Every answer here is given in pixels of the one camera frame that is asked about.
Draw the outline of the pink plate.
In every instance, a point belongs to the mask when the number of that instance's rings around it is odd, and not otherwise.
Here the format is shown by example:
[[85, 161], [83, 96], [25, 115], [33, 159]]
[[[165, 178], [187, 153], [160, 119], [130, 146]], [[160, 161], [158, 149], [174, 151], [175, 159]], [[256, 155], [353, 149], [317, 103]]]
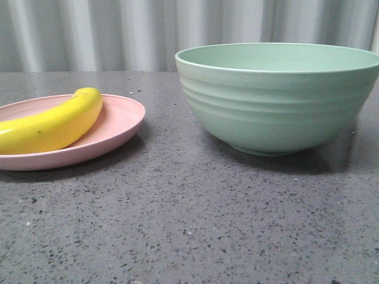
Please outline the pink plate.
[[106, 154], [131, 139], [142, 125], [144, 106], [131, 99], [103, 94], [101, 113], [91, 129], [65, 149], [1, 156], [1, 169], [29, 171], [54, 169]]

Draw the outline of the white pleated curtain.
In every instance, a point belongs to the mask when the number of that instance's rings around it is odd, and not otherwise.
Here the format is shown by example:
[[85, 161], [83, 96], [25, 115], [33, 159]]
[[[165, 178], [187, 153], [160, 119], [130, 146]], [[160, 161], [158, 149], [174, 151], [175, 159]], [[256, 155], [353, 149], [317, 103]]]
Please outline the white pleated curtain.
[[377, 1], [2, 1], [1, 70], [172, 71], [223, 43], [378, 51]]

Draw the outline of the yellow banana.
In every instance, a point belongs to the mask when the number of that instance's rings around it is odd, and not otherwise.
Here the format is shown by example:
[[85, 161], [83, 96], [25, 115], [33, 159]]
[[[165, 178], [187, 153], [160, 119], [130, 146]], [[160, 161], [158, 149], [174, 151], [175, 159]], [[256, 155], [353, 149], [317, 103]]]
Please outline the yellow banana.
[[36, 115], [1, 122], [1, 154], [30, 154], [65, 148], [96, 122], [103, 98], [95, 88], [80, 88], [63, 103]]

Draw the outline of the green ribbed bowl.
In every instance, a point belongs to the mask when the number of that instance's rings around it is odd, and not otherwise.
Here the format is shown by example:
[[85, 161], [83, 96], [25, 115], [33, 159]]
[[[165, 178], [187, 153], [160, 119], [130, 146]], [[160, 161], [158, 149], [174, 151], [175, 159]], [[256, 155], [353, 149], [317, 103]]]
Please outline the green ribbed bowl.
[[322, 44], [219, 44], [182, 50], [175, 61], [198, 122], [259, 156], [285, 156], [334, 138], [378, 78], [376, 53]]

